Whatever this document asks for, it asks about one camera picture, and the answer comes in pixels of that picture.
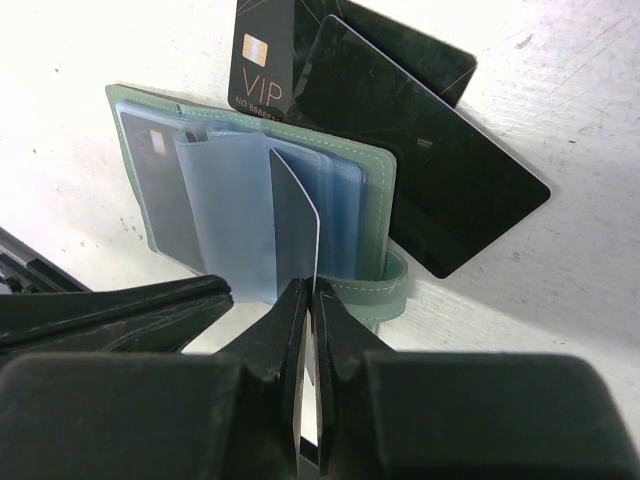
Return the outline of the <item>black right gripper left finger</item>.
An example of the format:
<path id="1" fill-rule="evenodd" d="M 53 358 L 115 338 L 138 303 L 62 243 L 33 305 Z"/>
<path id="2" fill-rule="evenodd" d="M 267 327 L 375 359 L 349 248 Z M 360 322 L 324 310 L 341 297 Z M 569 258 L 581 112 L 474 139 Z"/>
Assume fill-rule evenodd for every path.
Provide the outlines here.
<path id="1" fill-rule="evenodd" d="M 292 479 L 307 294 L 220 351 L 1 353 L 5 479 Z"/>

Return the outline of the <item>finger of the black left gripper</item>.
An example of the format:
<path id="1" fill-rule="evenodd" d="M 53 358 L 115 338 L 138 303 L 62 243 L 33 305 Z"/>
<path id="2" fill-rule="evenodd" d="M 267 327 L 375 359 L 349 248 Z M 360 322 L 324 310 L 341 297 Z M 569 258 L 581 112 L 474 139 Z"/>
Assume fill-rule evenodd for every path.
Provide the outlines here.
<path id="1" fill-rule="evenodd" d="M 1 353 L 175 353 L 233 306 L 224 279 L 201 276 L 105 292 L 1 297 Z"/>

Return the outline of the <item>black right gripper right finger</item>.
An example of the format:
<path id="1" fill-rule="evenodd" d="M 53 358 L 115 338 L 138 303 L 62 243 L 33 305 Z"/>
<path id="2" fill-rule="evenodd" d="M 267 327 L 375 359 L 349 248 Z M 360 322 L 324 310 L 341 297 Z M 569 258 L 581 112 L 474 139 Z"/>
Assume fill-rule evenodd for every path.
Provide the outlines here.
<path id="1" fill-rule="evenodd" d="M 398 352 L 331 285 L 312 297 L 318 467 L 330 479 L 635 479 L 639 456 L 584 360 Z"/>

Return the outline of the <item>black credit card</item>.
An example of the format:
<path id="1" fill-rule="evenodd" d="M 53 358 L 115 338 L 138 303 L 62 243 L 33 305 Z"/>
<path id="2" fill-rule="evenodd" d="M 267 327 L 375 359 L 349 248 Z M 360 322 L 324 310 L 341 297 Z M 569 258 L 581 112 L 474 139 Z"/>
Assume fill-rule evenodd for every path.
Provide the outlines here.
<path id="1" fill-rule="evenodd" d="M 551 197 L 538 177 L 335 15 L 320 24 L 286 120 L 394 154 L 390 235 L 438 278 Z"/>
<path id="2" fill-rule="evenodd" d="M 407 70 L 451 107 L 456 107 L 477 67 L 476 58 L 352 1 L 296 1 L 293 82 L 296 86 L 320 24 L 335 15 Z"/>
<path id="3" fill-rule="evenodd" d="M 236 4 L 228 103 L 235 110 L 281 121 L 293 93 L 294 3 Z"/>
<path id="4" fill-rule="evenodd" d="M 270 149 L 269 161 L 278 292 L 282 293 L 291 280 L 301 279 L 307 301 L 310 301 L 317 275 L 318 212 L 284 156 L 278 150 Z"/>
<path id="5" fill-rule="evenodd" d="M 204 265 L 174 137 L 175 116 L 119 106 L 120 120 L 157 250 L 195 272 Z"/>

